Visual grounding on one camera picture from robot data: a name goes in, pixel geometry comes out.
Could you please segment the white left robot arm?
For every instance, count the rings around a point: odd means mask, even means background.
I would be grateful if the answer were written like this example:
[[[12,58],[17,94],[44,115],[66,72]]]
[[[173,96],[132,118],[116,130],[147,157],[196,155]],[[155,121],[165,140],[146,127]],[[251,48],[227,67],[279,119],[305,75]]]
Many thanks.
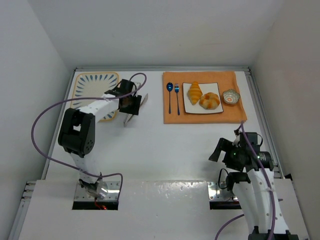
[[[96,140],[96,123],[115,111],[138,115],[142,96],[137,95],[136,90],[134,82],[123,79],[115,88],[106,91],[102,99],[78,109],[68,108],[64,113],[58,144],[70,154],[79,169],[80,186],[93,197],[103,198],[108,193],[92,153]]]

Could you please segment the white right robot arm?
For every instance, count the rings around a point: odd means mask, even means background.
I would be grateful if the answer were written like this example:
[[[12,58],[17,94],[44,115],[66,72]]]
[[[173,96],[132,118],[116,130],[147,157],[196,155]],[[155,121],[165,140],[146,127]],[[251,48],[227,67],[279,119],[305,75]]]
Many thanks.
[[[262,151],[263,141],[256,132],[235,130],[234,141],[220,138],[209,157],[217,162],[224,152],[222,162],[231,169],[218,190],[233,193],[239,202],[248,226],[250,240],[297,240],[283,217],[275,190],[275,173],[272,156]]]

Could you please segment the round swirl bread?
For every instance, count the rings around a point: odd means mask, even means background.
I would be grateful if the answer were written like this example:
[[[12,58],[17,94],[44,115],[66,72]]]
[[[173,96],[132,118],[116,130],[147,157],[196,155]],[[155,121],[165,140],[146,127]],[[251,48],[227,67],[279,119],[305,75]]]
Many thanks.
[[[199,100],[199,105],[206,110],[215,110],[220,103],[219,96],[213,92],[204,94]]]

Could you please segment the metal tongs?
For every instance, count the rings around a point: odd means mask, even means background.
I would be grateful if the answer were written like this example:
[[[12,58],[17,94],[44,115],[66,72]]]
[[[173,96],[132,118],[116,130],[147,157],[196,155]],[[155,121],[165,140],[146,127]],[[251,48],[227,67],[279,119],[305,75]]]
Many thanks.
[[[143,100],[141,101],[141,103],[140,103],[140,106],[139,106],[140,109],[146,104],[146,102],[148,101],[148,98],[149,98],[149,94],[147,93],[147,94],[144,96],[144,98],[143,98]],[[123,121],[123,126],[126,127],[126,126],[128,125],[128,123],[129,123],[129,121],[130,121],[133,117],[134,117],[133,114],[131,114],[131,115],[128,114],[128,115],[125,117],[124,121]]]

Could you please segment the long croissant bread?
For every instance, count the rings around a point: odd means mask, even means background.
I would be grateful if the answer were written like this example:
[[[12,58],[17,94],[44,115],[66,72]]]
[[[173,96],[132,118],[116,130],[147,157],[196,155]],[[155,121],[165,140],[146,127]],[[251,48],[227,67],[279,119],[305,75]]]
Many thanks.
[[[202,97],[203,93],[202,93],[202,90],[199,86],[199,83],[197,81],[194,81],[190,87],[189,87],[189,90],[187,92],[187,96],[190,100],[190,103],[192,105],[195,105],[199,100],[200,98]]]

